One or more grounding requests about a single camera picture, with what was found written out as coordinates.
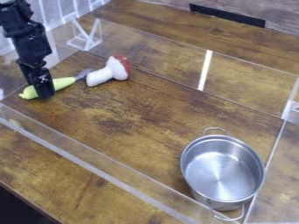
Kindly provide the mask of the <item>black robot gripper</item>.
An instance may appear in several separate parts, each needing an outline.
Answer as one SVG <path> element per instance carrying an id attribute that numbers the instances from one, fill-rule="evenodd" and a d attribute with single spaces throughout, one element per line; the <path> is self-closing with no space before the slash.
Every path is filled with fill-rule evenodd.
<path id="1" fill-rule="evenodd" d="M 54 95 L 50 72 L 44 58 L 52 53 L 42 24 L 32 20 L 33 10 L 25 0 L 0 3 L 0 26 L 12 40 L 17 65 L 29 85 L 33 84 L 40 99 Z M 33 78 L 33 69 L 40 69 Z"/>

